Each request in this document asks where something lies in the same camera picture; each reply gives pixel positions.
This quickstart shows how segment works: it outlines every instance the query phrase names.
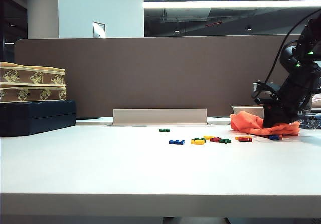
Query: fluorescent light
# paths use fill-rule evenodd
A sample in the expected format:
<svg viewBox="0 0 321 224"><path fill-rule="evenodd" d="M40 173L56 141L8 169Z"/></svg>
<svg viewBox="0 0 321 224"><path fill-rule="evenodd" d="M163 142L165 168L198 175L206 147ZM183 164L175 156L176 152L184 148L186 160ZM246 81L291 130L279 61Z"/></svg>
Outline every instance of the fluorescent light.
<svg viewBox="0 0 321 224"><path fill-rule="evenodd" d="M321 0L144 2L144 8L321 7Z"/></svg>

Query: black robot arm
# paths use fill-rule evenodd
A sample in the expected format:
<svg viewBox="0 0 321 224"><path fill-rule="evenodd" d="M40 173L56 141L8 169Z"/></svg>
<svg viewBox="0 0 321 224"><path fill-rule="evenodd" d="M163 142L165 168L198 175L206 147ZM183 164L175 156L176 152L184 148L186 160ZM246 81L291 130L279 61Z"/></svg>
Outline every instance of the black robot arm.
<svg viewBox="0 0 321 224"><path fill-rule="evenodd" d="M289 73L280 87L257 82L255 102L264 107L265 128L275 123L291 123L298 119L298 112L308 104L321 77L321 68L314 61L321 60L321 15L310 20L298 40L285 45L280 63ZM259 98L257 93L269 92L269 98Z"/></svg>

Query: orange cloth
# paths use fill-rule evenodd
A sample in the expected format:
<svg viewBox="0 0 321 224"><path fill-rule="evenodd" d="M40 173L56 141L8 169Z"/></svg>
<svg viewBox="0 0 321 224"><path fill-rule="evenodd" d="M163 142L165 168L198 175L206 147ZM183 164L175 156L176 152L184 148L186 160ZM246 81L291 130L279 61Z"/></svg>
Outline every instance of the orange cloth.
<svg viewBox="0 0 321 224"><path fill-rule="evenodd" d="M259 116L241 111L231 114L231 128L253 135L298 135L300 122L291 124L276 123L270 128L263 128L263 119Z"/></svg>

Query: black case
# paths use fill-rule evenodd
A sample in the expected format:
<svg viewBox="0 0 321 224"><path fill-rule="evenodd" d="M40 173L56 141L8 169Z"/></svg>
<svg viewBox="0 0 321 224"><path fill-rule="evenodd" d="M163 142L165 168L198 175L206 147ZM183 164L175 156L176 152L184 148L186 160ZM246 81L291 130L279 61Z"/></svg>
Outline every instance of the black case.
<svg viewBox="0 0 321 224"><path fill-rule="evenodd" d="M75 124L73 100L0 104L0 136L32 135Z"/></svg>

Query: cubicle partition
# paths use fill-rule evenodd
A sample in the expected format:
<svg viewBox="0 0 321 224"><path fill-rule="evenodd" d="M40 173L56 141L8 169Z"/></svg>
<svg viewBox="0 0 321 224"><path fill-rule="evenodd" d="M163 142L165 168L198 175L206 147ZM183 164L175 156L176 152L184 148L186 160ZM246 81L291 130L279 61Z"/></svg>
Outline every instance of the cubicle partition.
<svg viewBox="0 0 321 224"><path fill-rule="evenodd" d="M253 105L252 83L265 80L283 38L23 39L15 62L66 69L67 98L79 117L127 108L206 108L221 116ZM271 81L286 77L278 63Z"/></svg>

